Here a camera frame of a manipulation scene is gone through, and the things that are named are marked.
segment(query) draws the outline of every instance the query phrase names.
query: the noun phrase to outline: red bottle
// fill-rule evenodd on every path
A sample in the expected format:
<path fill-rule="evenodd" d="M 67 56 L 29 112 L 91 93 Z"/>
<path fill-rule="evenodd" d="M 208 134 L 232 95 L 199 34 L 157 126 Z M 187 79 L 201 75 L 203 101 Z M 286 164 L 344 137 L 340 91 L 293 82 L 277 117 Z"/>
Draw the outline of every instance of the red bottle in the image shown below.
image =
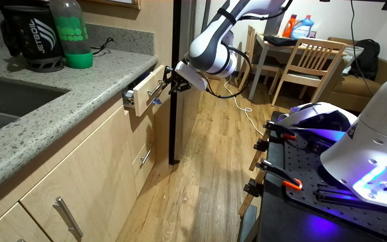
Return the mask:
<path fill-rule="evenodd" d="M 297 15 L 290 15 L 290 19 L 283 30 L 282 36 L 283 38 L 290 38 L 293 27 L 297 24 Z"/>

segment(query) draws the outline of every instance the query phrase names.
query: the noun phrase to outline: granite countertop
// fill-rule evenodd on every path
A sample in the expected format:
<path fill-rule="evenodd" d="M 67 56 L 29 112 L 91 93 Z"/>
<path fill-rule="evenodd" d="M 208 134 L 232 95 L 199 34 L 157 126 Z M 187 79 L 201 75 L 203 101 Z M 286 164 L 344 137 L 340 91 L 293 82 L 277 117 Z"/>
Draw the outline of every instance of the granite countertop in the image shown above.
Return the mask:
<path fill-rule="evenodd" d="M 0 184 L 157 63 L 153 55 L 110 50 L 91 68 L 44 74 L 25 70 L 24 62 L 8 67 L 9 58 L 0 48 L 0 78 L 68 91 L 0 129 Z"/>

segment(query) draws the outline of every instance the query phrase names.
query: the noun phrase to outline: backpack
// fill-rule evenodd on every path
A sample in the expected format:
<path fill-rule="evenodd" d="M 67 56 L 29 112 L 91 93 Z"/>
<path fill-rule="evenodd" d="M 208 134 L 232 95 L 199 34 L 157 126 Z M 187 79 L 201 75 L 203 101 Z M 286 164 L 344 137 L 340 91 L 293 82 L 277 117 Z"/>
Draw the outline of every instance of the backpack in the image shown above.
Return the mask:
<path fill-rule="evenodd" d="M 354 77 L 364 75 L 365 78 L 375 81 L 377 74 L 380 44 L 372 39 L 363 39 L 356 42 L 354 46 L 363 47 L 364 51 L 356 58 L 359 68 L 356 66 L 356 60 L 353 60 L 349 74 Z"/>

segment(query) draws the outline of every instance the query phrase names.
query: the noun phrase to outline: green bottle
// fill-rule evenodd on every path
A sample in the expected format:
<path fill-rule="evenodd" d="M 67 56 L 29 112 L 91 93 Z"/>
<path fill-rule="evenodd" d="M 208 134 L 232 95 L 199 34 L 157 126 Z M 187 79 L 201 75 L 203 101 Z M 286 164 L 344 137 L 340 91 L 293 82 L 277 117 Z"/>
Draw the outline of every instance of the green bottle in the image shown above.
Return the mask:
<path fill-rule="evenodd" d="M 88 68 L 92 66 L 92 54 L 87 43 L 87 30 L 82 19 L 82 8 L 76 0 L 49 0 L 58 36 L 67 66 Z"/>

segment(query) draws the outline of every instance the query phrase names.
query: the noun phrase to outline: drawer handle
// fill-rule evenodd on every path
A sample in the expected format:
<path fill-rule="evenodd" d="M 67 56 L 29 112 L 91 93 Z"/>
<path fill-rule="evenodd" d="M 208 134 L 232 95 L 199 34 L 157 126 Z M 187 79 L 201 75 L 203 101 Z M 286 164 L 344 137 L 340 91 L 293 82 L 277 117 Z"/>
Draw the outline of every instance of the drawer handle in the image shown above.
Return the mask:
<path fill-rule="evenodd" d="M 72 235 L 79 241 L 79 238 L 83 237 L 83 233 L 80 230 L 80 227 L 78 226 L 76 220 L 74 219 L 68 206 L 64 203 L 62 196 L 56 198 L 56 206 L 60 208 L 60 211 L 63 212 L 63 216 L 68 220 L 68 230 L 70 233 L 72 233 Z"/>
<path fill-rule="evenodd" d="M 150 152 L 152 152 L 152 149 L 149 149 L 148 153 L 145 153 L 145 156 L 141 157 L 139 168 L 149 160 Z"/>
<path fill-rule="evenodd" d="M 153 90 L 148 91 L 149 97 L 153 97 L 154 94 L 157 94 L 157 91 L 161 90 L 162 82 L 160 81 L 157 86 L 154 86 Z"/>

